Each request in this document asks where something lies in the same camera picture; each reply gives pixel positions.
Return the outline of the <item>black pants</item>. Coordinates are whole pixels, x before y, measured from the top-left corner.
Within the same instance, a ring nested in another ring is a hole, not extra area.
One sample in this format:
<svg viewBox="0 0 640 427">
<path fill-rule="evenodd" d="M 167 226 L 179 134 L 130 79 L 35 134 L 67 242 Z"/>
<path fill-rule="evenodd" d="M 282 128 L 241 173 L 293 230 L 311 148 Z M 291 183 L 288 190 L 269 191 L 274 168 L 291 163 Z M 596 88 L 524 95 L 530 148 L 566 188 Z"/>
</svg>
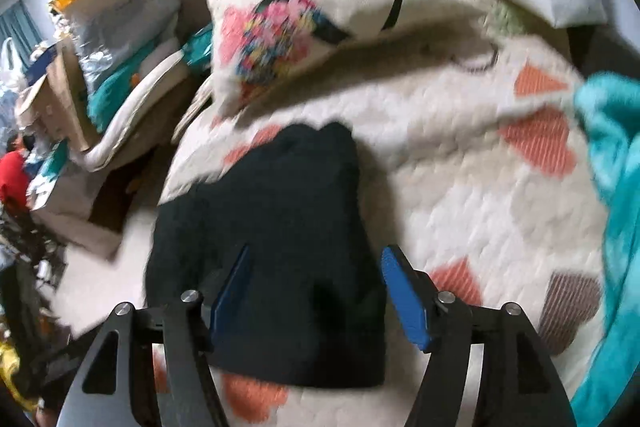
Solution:
<svg viewBox="0 0 640 427">
<path fill-rule="evenodd" d="M 296 387 L 382 384 L 386 290 L 360 217 L 359 179 L 345 126 L 283 128 L 218 181 L 160 206 L 146 302 L 163 306 L 195 289 L 212 305 L 246 251 L 224 321 L 210 330 L 213 365 Z"/>
</svg>

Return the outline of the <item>person in red shirt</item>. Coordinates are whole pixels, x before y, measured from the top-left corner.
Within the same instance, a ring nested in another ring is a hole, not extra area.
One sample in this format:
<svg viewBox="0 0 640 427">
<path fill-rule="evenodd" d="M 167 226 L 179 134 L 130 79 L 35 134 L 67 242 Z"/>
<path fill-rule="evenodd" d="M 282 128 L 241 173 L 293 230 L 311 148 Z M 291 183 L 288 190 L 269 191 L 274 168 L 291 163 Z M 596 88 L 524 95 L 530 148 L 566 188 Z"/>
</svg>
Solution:
<svg viewBox="0 0 640 427">
<path fill-rule="evenodd" d="M 17 212 L 29 210 L 30 176 L 25 170 L 25 162 L 33 147 L 34 140 L 30 136 L 16 132 L 9 137 L 6 153 L 1 157 L 1 202 Z"/>
</svg>

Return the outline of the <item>patchwork quilted bed cover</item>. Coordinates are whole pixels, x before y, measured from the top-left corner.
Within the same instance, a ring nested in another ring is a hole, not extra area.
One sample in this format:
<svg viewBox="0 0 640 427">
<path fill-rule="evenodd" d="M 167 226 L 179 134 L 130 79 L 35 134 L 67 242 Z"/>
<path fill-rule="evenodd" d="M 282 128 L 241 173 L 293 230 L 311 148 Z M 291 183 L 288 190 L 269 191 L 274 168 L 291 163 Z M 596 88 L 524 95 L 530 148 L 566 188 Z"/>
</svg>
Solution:
<svg viewBox="0 0 640 427">
<path fill-rule="evenodd" d="M 469 303 L 521 303 L 574 393 L 604 331 L 606 219 L 573 114 L 582 77 L 544 40 L 544 25 L 500 0 L 411 0 L 425 20 L 338 46 L 314 42 L 242 98 L 239 26 L 252 6 L 206 1 L 212 72 L 172 137 L 146 300 L 214 283 L 202 248 L 164 245 L 176 233 L 174 199 L 218 181 L 289 124 L 339 121 L 357 145 L 371 246 L 397 241 Z"/>
</svg>

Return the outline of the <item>beige folded mattress pad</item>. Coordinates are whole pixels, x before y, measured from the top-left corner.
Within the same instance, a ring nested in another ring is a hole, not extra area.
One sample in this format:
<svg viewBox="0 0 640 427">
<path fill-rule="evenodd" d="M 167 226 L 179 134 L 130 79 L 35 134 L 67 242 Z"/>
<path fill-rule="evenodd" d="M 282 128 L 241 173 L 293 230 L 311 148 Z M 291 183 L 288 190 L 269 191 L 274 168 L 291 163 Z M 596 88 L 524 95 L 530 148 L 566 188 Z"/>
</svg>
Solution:
<svg viewBox="0 0 640 427">
<path fill-rule="evenodd" d="M 186 96 L 189 80 L 183 52 L 168 55 L 132 90 L 100 142 L 86 153 L 75 154 L 76 164 L 88 172 L 114 170 L 160 143 L 169 111 Z"/>
</svg>

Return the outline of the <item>brown cardboard boxes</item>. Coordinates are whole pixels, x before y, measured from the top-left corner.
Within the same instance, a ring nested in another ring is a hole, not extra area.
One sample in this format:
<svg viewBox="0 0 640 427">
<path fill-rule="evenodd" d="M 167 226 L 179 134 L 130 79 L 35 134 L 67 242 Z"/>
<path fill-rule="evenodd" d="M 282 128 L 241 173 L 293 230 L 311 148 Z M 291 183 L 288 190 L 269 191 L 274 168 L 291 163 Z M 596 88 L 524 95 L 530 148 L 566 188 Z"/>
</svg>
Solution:
<svg viewBox="0 0 640 427">
<path fill-rule="evenodd" d="M 39 122 L 53 141 L 67 140 L 76 152 L 85 152 L 100 136 L 88 116 L 88 91 L 71 38 L 50 47 L 53 52 L 44 74 L 24 90 L 15 104 L 17 124 Z"/>
</svg>

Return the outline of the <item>teal folded cloth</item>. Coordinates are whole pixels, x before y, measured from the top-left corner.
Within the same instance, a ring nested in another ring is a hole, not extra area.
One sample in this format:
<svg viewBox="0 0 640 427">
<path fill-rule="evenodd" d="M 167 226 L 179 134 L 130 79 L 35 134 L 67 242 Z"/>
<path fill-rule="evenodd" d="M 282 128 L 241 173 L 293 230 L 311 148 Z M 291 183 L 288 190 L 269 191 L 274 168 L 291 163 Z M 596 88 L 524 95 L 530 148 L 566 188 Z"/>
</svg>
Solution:
<svg viewBox="0 0 640 427">
<path fill-rule="evenodd" d="M 122 65 L 118 66 L 96 89 L 88 96 L 87 113 L 96 131 L 104 133 L 120 106 L 134 89 L 134 76 L 139 72 L 142 62 L 157 47 L 157 40 L 145 43 L 134 55 L 131 55 Z"/>
</svg>

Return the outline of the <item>teal fleece blanket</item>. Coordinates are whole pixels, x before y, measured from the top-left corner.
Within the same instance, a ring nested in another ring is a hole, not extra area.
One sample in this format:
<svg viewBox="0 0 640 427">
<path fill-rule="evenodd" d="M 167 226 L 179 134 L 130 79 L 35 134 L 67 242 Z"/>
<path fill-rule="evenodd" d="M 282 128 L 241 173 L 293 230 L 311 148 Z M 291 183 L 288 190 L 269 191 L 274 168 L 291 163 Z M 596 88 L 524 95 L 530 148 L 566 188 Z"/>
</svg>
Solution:
<svg viewBox="0 0 640 427">
<path fill-rule="evenodd" d="M 603 337 L 572 399 L 579 426 L 639 424 L 639 81 L 597 72 L 574 95 L 599 197 Z"/>
</svg>

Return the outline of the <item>clear plastic bag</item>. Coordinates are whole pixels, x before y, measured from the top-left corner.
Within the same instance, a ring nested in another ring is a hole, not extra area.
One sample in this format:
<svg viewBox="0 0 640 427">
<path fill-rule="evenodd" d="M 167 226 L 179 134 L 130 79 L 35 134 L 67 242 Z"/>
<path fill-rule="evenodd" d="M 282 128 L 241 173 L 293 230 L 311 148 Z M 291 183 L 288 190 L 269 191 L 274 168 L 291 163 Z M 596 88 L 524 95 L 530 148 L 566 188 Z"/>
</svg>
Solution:
<svg viewBox="0 0 640 427">
<path fill-rule="evenodd" d="M 63 10 L 89 93 L 173 22 L 180 0 L 75 0 Z"/>
</svg>

